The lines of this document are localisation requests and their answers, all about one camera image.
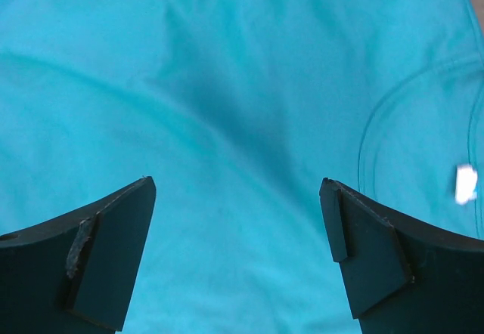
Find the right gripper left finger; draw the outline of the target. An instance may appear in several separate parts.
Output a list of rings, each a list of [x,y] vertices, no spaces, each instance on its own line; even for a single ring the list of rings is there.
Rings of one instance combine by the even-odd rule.
[[[122,331],[154,203],[153,178],[141,178],[87,206],[3,234],[1,331]]]

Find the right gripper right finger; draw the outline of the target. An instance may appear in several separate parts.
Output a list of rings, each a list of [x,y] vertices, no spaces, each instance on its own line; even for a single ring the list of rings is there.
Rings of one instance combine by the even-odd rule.
[[[483,242],[329,178],[319,191],[333,260],[364,333],[481,333]]]

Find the teal t shirt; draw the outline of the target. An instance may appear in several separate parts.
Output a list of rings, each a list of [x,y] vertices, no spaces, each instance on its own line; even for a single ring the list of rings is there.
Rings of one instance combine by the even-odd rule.
[[[470,0],[1,0],[1,229],[151,176],[127,333],[357,333],[332,178],[470,237]]]

